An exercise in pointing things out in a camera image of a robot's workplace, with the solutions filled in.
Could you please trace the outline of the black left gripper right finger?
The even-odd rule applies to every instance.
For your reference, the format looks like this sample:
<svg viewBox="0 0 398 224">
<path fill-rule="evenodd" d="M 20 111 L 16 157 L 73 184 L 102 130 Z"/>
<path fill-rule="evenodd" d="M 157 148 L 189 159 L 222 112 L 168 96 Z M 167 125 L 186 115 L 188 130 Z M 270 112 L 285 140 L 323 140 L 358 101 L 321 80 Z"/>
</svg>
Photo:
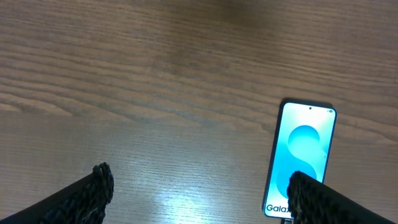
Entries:
<svg viewBox="0 0 398 224">
<path fill-rule="evenodd" d="M 303 172 L 292 174 L 288 211 L 301 224 L 394 224 Z"/>
</svg>

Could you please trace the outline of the Samsung Galaxy smartphone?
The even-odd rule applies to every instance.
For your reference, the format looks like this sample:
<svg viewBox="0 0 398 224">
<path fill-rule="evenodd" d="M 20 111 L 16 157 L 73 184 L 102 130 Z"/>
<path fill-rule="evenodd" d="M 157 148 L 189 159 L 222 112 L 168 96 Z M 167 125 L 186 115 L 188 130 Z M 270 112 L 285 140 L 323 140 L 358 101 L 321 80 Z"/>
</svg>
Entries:
<svg viewBox="0 0 398 224">
<path fill-rule="evenodd" d="M 281 101 L 262 200 L 265 216 L 291 219 L 287 188 L 294 172 L 324 181 L 336 117 L 331 103 L 296 98 Z"/>
</svg>

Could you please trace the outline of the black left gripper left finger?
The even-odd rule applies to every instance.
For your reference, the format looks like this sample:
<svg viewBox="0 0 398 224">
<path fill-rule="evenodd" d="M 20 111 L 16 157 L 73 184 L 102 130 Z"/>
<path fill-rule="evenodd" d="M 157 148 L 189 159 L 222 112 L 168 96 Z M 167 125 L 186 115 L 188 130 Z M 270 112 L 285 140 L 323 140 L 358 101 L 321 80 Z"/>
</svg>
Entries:
<svg viewBox="0 0 398 224">
<path fill-rule="evenodd" d="M 114 192 L 107 163 L 40 202 L 1 220 L 1 224 L 102 224 Z"/>
</svg>

